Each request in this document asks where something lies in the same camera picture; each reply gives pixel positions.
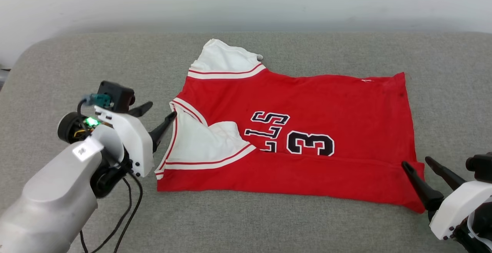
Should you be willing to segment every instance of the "number 3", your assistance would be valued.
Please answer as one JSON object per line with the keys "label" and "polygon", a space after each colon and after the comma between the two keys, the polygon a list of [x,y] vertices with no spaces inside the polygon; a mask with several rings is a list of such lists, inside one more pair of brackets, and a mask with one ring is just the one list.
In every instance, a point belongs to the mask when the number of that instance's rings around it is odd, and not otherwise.
{"label": "number 3", "polygon": [[[297,145],[297,141],[302,141],[302,146]],[[316,143],[322,144],[318,148],[318,155],[331,156],[335,150],[333,139],[328,135],[307,134],[303,132],[290,131],[287,135],[287,150],[293,154],[302,154],[303,147],[315,148]]]}

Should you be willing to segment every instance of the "white armhole trim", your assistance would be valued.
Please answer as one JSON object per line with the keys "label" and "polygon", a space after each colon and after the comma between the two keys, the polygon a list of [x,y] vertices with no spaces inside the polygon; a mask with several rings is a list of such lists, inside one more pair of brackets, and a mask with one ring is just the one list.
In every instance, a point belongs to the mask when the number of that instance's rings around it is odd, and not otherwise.
{"label": "white armhole trim", "polygon": [[219,168],[255,150],[255,146],[241,138],[236,123],[220,122],[209,127],[197,118],[199,113],[194,115],[178,104],[181,99],[176,99],[170,102],[170,106],[178,115],[172,125],[171,144],[155,170],[158,180],[163,178],[165,169]]}
{"label": "white armhole trim", "polygon": [[204,116],[202,116],[202,114],[188,102],[176,97],[169,103],[169,105],[171,106],[171,110],[174,110],[175,106],[177,105],[176,107],[182,109],[185,113],[188,113],[190,116],[201,122],[203,125],[209,126]]}
{"label": "white armhole trim", "polygon": [[262,55],[211,39],[203,46],[198,60],[191,64],[188,76],[198,79],[247,78],[266,69],[259,62],[262,59]]}

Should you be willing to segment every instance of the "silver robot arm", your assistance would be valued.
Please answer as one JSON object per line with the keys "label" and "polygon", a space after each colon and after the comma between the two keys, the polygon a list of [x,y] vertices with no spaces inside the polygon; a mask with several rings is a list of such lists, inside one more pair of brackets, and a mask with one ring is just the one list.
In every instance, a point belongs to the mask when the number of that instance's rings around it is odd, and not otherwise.
{"label": "silver robot arm", "polygon": [[[134,179],[148,175],[153,153],[176,113],[147,132],[138,117],[152,102],[129,110],[133,94],[103,81],[98,94],[86,96],[77,113],[61,120],[58,137],[70,145],[26,183],[21,197],[0,217],[0,253],[66,253],[97,209],[97,198],[127,174]],[[84,102],[94,105],[98,120],[90,119],[95,125],[81,116]]]}
{"label": "silver robot arm", "polygon": [[0,218],[2,253],[66,253],[97,208],[90,179],[101,163],[97,152],[80,161],[69,145],[35,174]]}

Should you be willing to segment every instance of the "white wall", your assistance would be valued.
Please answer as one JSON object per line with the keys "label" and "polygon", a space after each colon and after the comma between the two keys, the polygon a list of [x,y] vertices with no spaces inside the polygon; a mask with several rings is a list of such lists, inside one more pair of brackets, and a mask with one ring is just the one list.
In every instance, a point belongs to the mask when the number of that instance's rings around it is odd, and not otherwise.
{"label": "white wall", "polygon": [[0,0],[0,64],[30,45],[98,31],[492,32],[492,0]]}

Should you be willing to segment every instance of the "green light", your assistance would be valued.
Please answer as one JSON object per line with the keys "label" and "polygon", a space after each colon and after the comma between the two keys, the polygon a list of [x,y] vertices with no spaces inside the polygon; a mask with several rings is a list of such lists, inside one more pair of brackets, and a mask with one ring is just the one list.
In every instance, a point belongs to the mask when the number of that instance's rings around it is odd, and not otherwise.
{"label": "green light", "polygon": [[93,118],[86,118],[86,124],[89,125],[90,127],[94,127],[100,125],[101,123]]}

